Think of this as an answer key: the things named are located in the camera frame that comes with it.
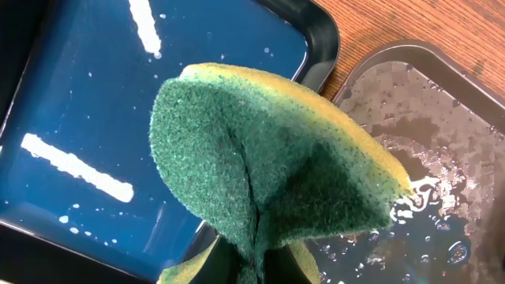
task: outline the wood grain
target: wood grain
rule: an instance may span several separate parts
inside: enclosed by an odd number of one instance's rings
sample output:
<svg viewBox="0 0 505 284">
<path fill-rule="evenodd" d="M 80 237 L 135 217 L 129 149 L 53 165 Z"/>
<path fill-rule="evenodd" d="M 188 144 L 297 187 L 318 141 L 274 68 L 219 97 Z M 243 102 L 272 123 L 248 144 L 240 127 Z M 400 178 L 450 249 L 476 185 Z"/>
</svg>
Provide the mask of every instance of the wood grain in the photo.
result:
<svg viewBox="0 0 505 284">
<path fill-rule="evenodd" d="M 330 99 L 350 70 L 374 48 L 398 39 L 438 46 L 494 92 L 505 96 L 505 1 L 313 0 L 335 19 L 341 36 Z"/>
</svg>

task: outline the water droplet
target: water droplet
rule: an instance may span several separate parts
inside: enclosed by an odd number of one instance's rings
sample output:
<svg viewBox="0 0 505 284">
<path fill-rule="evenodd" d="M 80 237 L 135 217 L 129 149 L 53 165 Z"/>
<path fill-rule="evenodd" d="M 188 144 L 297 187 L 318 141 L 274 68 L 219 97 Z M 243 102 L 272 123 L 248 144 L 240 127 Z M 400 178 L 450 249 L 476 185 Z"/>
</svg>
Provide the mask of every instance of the water droplet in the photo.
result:
<svg viewBox="0 0 505 284">
<path fill-rule="evenodd" d="M 69 222 L 69 216 L 63 215 L 62 217 L 59 218 L 59 221 L 62 222 L 63 224 L 66 224 Z"/>
<path fill-rule="evenodd" d="M 457 264 L 462 262 L 468 256 L 468 249 L 460 241 L 456 241 L 449 248 L 449 264 Z"/>
<path fill-rule="evenodd" d="M 374 240 L 376 240 L 378 237 L 379 237 L 379 233 L 377 233 L 377 232 L 372 232 L 372 233 L 370 234 L 370 237 L 368 238 L 368 240 L 369 240 L 369 241 L 374 241 Z"/>
<path fill-rule="evenodd" d="M 421 256 L 421 263 L 429 263 L 429 256 L 428 255 Z"/>
<path fill-rule="evenodd" d="M 449 224 L 447 224 L 445 222 L 439 222 L 436 224 L 436 229 L 442 230 L 442 231 L 448 231 L 448 230 L 451 230 L 451 227 L 449 226 Z"/>
</svg>

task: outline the water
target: water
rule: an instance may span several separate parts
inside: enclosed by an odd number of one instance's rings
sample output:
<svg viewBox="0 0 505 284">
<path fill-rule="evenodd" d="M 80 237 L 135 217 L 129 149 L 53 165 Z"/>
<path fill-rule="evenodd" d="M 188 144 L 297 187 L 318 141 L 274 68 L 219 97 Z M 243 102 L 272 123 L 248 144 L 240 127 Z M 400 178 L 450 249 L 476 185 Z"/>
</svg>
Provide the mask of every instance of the water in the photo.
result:
<svg viewBox="0 0 505 284">
<path fill-rule="evenodd" d="M 449 258 L 447 260 L 448 264 L 461 263 L 469 255 L 468 248 L 460 241 L 455 242 L 449 248 Z"/>
</svg>

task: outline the sponge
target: sponge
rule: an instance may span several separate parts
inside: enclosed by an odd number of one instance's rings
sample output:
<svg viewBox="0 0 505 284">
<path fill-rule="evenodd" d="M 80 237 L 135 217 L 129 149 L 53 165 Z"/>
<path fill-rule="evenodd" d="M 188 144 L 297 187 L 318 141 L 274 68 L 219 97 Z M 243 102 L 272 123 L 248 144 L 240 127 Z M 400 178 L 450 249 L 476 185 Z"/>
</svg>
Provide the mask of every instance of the sponge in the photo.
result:
<svg viewBox="0 0 505 284">
<path fill-rule="evenodd" d="M 151 153 L 195 215 L 263 277 L 263 255 L 295 240 L 390 225 L 411 194 L 396 158 L 315 92 L 274 74 L 205 63 L 159 91 Z"/>
</svg>

